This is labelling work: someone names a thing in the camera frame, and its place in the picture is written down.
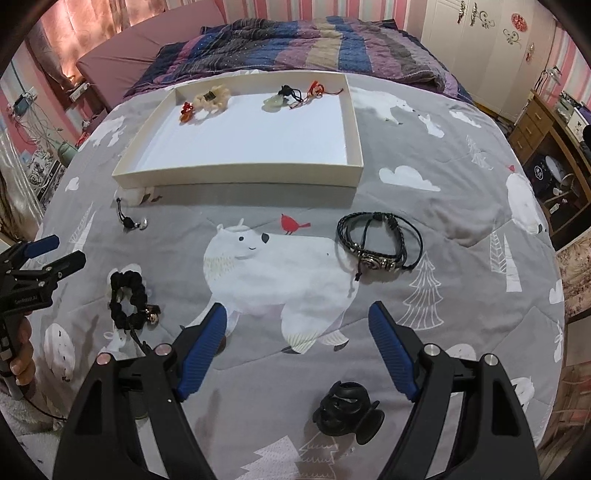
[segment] red string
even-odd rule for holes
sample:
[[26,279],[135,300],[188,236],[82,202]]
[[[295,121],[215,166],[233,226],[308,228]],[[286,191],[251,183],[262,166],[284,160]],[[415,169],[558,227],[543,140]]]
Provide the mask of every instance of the red string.
[[306,95],[306,99],[302,102],[293,103],[290,105],[290,108],[298,108],[302,105],[306,105],[310,103],[314,98],[322,98],[324,94],[326,95],[338,95],[344,91],[344,88],[341,88],[338,92],[327,92],[324,85],[322,85],[318,80],[315,80],[310,88],[308,89],[308,93]]

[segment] lamp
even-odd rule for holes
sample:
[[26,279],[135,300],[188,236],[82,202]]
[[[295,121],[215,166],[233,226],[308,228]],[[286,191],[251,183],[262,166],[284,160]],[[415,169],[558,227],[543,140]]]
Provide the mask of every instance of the lamp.
[[562,85],[562,82],[560,81],[561,77],[562,72],[556,65],[554,65],[550,69],[545,69],[542,73],[540,73],[540,77],[538,78],[538,81],[535,83],[534,90],[536,91],[536,93],[540,93],[548,79],[552,79],[552,81],[558,83],[559,85]]

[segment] white cloud print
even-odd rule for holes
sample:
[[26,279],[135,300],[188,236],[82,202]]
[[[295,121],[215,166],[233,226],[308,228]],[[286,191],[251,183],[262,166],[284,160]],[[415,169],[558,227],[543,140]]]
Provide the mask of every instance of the white cloud print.
[[423,180],[423,177],[414,168],[408,165],[400,165],[395,171],[389,168],[382,168],[379,171],[379,179],[390,185],[399,185],[417,190],[428,190],[430,192],[440,192],[441,188],[431,183],[429,180]]

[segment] blue gripper pad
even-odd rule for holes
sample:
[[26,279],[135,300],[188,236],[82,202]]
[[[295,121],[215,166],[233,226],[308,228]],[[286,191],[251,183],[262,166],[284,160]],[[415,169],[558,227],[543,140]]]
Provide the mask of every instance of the blue gripper pad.
[[60,246],[60,239],[57,235],[50,235],[48,237],[32,242],[25,247],[25,258],[37,258],[40,255],[51,252]]
[[177,387],[177,393],[181,401],[187,399],[191,393],[195,393],[201,387],[213,356],[226,333],[226,309],[221,307],[215,310],[201,335],[191,348],[183,362],[183,374]]
[[396,390],[405,394],[410,401],[414,401],[418,396],[419,389],[414,382],[413,361],[402,346],[388,319],[376,304],[369,308],[368,317],[369,331],[374,337],[375,344],[382,355]]

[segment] power strip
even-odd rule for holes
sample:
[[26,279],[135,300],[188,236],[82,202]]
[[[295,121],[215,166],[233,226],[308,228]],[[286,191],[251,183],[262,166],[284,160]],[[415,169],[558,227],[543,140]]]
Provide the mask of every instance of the power strip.
[[76,90],[74,90],[72,92],[72,94],[70,95],[70,100],[72,102],[75,102],[78,100],[78,98],[81,97],[81,95],[88,90],[88,88],[90,87],[90,83],[88,82],[84,82],[82,85],[80,85]]

